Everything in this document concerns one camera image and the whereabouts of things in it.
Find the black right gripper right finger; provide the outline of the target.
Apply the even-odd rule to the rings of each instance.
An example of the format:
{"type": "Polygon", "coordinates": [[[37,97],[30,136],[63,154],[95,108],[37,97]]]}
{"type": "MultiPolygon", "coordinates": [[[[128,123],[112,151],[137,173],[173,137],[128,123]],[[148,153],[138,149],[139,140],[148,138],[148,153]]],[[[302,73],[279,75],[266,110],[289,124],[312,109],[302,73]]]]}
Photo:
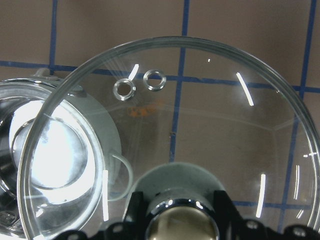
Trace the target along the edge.
{"type": "Polygon", "coordinates": [[[294,224],[282,233],[261,222],[243,218],[224,190],[213,193],[213,209],[220,240],[318,240],[320,233],[306,225],[294,224]]]}

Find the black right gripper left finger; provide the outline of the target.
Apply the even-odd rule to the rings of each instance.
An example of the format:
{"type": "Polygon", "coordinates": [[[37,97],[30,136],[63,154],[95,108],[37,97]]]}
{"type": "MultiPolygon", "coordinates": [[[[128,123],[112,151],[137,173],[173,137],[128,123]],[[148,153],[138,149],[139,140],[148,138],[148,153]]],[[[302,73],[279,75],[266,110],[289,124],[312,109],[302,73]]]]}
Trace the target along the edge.
{"type": "Polygon", "coordinates": [[[131,194],[126,212],[121,221],[108,224],[89,237],[84,231],[67,230],[55,237],[56,240],[144,240],[146,231],[147,202],[144,193],[131,194]]]}

